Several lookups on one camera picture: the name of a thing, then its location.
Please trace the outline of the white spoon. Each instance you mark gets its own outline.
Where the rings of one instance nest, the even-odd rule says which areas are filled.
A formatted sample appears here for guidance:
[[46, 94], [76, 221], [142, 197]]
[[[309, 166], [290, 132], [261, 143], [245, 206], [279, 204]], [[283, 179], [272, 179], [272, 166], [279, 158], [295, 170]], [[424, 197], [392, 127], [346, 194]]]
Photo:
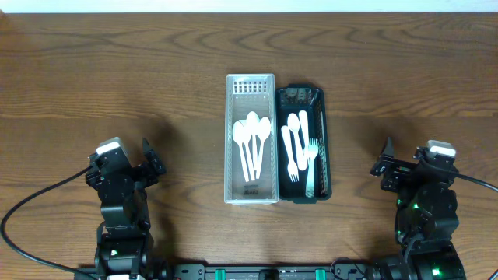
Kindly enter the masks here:
[[296, 159], [298, 169], [304, 171], [307, 168], [307, 160], [304, 156], [303, 147], [300, 142], [299, 130], [300, 130], [300, 120], [295, 113], [289, 114], [287, 118], [287, 125], [290, 131], [293, 133], [294, 142], [296, 146]]
[[252, 160], [253, 160], [254, 173], [256, 173], [257, 161], [258, 161], [258, 149], [257, 149], [257, 140], [256, 140], [258, 123], [259, 123], [259, 116], [254, 111], [250, 111], [247, 115], [247, 125], [249, 127], [249, 132], [251, 133]]
[[249, 174], [248, 174], [248, 169], [247, 169], [247, 160], [246, 156], [244, 154], [244, 141], [246, 138], [246, 131], [244, 126], [240, 121], [236, 121], [233, 124], [233, 140], [238, 144], [239, 146], [239, 152], [240, 152], [240, 161], [242, 165], [242, 170], [244, 173], [244, 179], [246, 182], [249, 181]]
[[255, 175], [254, 175], [254, 170], [253, 170], [253, 160], [252, 160], [250, 146], [249, 146], [250, 140], [251, 140], [251, 133], [249, 132], [249, 127], [247, 126], [247, 122], [242, 121], [242, 120], [240, 120], [240, 122], [244, 126], [246, 134], [247, 134], [245, 141], [244, 141], [244, 154], [245, 154], [246, 160], [247, 160], [247, 169], [248, 169], [248, 174], [249, 174], [249, 180], [255, 180]]

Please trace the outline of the white fork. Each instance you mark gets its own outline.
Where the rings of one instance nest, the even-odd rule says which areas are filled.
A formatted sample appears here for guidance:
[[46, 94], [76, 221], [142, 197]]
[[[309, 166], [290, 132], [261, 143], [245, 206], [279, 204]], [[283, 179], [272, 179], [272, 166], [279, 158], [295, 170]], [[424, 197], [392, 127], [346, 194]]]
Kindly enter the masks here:
[[308, 124], [308, 115], [305, 110], [301, 110], [298, 113], [299, 120], [300, 120], [300, 129], [303, 135], [303, 142], [304, 142], [304, 148], [303, 148], [303, 154], [306, 159], [309, 158], [308, 156], [308, 146], [309, 146], [309, 124]]
[[287, 157], [289, 160], [289, 163], [287, 166], [289, 178], [290, 178], [292, 183], [296, 183], [299, 181], [299, 172], [298, 172], [297, 164], [295, 163], [295, 160], [293, 157], [293, 149], [292, 149], [292, 143], [291, 143], [291, 138], [290, 138], [290, 130], [286, 125], [284, 125], [281, 127], [281, 132], [282, 132], [282, 139], [284, 141], [284, 146], [286, 149]]
[[318, 141], [316, 138], [311, 138], [308, 145], [308, 173], [305, 195], [307, 198], [314, 197], [314, 184], [315, 184], [315, 159], [318, 154]]

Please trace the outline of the white spoon basket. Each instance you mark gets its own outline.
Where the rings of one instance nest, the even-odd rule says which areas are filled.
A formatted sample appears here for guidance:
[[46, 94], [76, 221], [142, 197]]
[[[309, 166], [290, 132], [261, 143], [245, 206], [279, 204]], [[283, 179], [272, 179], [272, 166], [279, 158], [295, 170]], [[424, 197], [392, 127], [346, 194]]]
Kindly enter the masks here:
[[265, 140], [269, 137], [271, 132], [271, 123], [267, 117], [263, 117], [258, 123], [258, 137], [260, 139], [260, 149], [258, 152], [258, 161], [256, 168], [256, 178], [261, 176], [262, 158], [264, 154]]

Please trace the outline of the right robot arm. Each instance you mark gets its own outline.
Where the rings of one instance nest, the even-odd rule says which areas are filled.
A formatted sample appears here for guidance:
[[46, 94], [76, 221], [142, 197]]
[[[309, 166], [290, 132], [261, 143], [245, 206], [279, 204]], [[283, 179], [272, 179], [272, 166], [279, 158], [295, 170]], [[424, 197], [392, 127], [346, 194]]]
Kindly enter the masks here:
[[411, 163], [396, 159], [392, 140], [386, 139], [370, 174], [382, 177], [382, 190], [398, 196], [395, 240], [401, 249], [375, 261], [366, 270], [367, 279], [466, 278], [451, 242], [459, 226], [457, 197], [450, 189], [458, 175], [455, 156], [452, 144], [429, 140]]

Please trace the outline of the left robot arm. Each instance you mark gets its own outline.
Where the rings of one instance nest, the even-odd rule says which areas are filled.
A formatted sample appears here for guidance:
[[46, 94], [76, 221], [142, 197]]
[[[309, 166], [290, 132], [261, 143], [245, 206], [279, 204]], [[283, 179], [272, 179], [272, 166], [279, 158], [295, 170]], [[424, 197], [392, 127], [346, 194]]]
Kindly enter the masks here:
[[166, 279], [169, 274], [166, 262], [151, 258], [146, 193], [166, 168], [146, 138], [142, 149], [146, 160], [137, 166], [130, 164], [119, 137], [100, 143], [89, 156], [86, 183], [97, 191], [103, 216], [94, 260], [98, 279]]

